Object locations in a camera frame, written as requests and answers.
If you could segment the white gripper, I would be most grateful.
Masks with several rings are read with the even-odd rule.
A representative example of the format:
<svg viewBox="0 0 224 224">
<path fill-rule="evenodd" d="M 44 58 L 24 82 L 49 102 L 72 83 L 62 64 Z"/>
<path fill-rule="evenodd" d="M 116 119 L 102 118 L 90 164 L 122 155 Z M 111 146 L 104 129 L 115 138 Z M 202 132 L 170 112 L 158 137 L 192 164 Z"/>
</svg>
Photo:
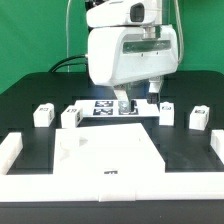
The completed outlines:
<svg viewBox="0 0 224 224">
<path fill-rule="evenodd" d="M 96 28 L 88 38 L 88 67 L 94 84 L 114 86 L 121 114 L 135 109 L 125 83 L 150 78 L 147 102 L 158 104 L 162 75 L 178 67 L 176 32 L 172 26 L 161 26 L 159 38 L 146 38 L 142 27 Z"/>
</svg>

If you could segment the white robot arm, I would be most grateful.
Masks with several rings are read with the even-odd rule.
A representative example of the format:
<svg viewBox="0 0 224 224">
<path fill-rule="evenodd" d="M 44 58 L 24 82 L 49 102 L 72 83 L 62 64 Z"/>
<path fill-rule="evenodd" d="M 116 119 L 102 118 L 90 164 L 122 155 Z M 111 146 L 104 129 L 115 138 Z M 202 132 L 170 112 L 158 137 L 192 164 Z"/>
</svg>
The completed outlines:
<svg viewBox="0 0 224 224">
<path fill-rule="evenodd" d="M 107 0 L 87 11 L 89 76 L 113 88 L 122 113 L 133 110 L 128 84 L 177 70 L 177 35 L 163 12 L 163 0 Z"/>
</svg>

